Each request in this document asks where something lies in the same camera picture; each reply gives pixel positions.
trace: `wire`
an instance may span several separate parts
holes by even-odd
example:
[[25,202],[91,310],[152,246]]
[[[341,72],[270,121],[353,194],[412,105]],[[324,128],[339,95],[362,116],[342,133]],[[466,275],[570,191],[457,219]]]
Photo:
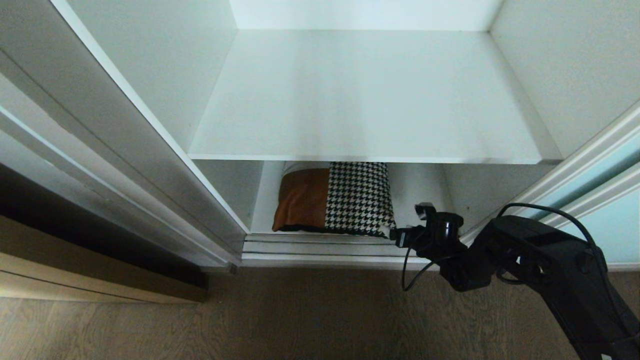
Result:
[[427,271],[428,268],[430,268],[433,265],[435,265],[436,262],[440,262],[440,261],[443,261],[443,260],[452,259],[452,258],[456,258],[456,257],[460,256],[460,254],[455,254],[455,255],[445,256],[444,258],[440,258],[440,259],[437,259],[437,260],[430,261],[427,265],[424,266],[424,268],[422,268],[422,270],[418,271],[418,273],[415,274],[415,276],[413,277],[413,280],[411,280],[411,282],[409,282],[408,286],[404,286],[405,273],[406,273],[406,263],[409,260],[409,253],[410,252],[411,252],[411,246],[409,246],[409,249],[407,249],[407,251],[406,251],[406,255],[404,256],[404,265],[402,267],[402,290],[403,291],[411,290],[411,288],[413,287],[413,285],[415,285],[415,282],[418,281],[420,276],[422,276],[422,274],[424,274],[424,272]]
[[[594,257],[597,256],[598,251],[596,250],[596,248],[597,248],[596,241],[593,239],[593,237],[591,236],[591,234],[589,233],[587,228],[584,227],[584,225],[582,225],[582,223],[579,222],[578,219],[574,218],[573,216],[565,213],[562,210],[550,208],[548,206],[526,204],[524,202],[512,202],[511,204],[505,205],[502,208],[502,210],[500,210],[500,213],[498,213],[497,217],[501,217],[502,214],[504,214],[504,212],[508,208],[513,208],[513,207],[523,207],[523,208],[538,209],[538,210],[548,211],[550,213],[558,214],[558,215],[561,215],[562,217],[565,217],[567,220],[572,222],[578,228],[578,230],[580,230],[580,232],[582,233],[584,238],[587,240],[587,243],[589,244],[589,248],[591,249],[591,252],[593,253],[593,256]],[[604,259],[597,259],[595,261],[595,263],[597,265],[597,268],[598,268],[598,273],[600,274],[600,278],[602,279],[602,283],[604,284],[604,288],[606,289],[607,297],[609,298],[609,302],[611,303],[611,306],[613,307],[614,312],[616,313],[616,317],[618,318],[618,321],[620,322],[620,325],[622,326],[623,329],[626,329],[629,334],[631,334],[632,330],[628,329],[627,326],[625,325],[625,322],[622,320],[622,317],[620,316],[620,312],[618,311],[618,307],[616,306],[615,301],[613,301],[613,295],[611,294],[611,287],[607,283],[607,278],[604,275],[606,273],[606,270],[604,269],[604,266],[602,264],[603,262],[604,262]]]
[[406,262],[409,260],[409,252],[411,252],[411,247],[409,246],[409,249],[406,250],[406,255],[404,256],[404,265],[402,267],[402,290],[403,291],[409,291],[411,290],[411,288],[413,287],[413,285],[415,285],[415,282],[418,281],[418,278],[424,274],[425,271],[427,271],[428,268],[431,267],[431,265],[435,264],[433,261],[430,261],[427,265],[424,266],[424,268],[422,268],[422,270],[420,270],[417,274],[415,274],[415,276],[413,277],[413,280],[411,280],[411,282],[409,282],[409,286],[405,287],[404,286],[404,278],[405,278],[405,273],[406,273]]

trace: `floor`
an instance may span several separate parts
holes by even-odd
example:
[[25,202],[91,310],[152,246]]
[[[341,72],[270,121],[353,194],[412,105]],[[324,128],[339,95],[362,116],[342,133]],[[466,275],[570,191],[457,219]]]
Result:
[[[0,299],[0,359],[576,359],[537,294],[429,272],[242,268],[199,305]],[[636,314],[640,273],[611,273]]]

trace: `black and white fabric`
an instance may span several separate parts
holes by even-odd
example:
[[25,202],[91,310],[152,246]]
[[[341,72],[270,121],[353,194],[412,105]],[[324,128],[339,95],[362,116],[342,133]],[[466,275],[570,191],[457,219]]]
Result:
[[384,238],[396,227],[386,163],[332,162],[326,202],[329,231]]

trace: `black robotic arm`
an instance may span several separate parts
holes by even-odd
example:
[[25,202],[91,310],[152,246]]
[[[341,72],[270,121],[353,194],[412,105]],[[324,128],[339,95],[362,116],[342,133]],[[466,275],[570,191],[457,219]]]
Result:
[[[528,218],[502,216],[510,206],[560,213],[588,240]],[[640,323],[610,284],[602,251],[570,215],[510,204],[467,248],[458,238],[460,216],[436,212],[429,203],[416,205],[416,212],[426,226],[395,229],[390,238],[437,264],[455,290],[488,286],[493,274],[510,284],[525,284],[542,296],[581,359],[640,359]],[[505,272],[515,279],[505,278]]]

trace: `shelf board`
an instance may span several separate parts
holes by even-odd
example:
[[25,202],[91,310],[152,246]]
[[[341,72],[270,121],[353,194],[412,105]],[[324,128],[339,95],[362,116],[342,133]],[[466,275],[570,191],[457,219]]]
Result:
[[560,160],[491,36],[446,31],[239,30],[189,155]]

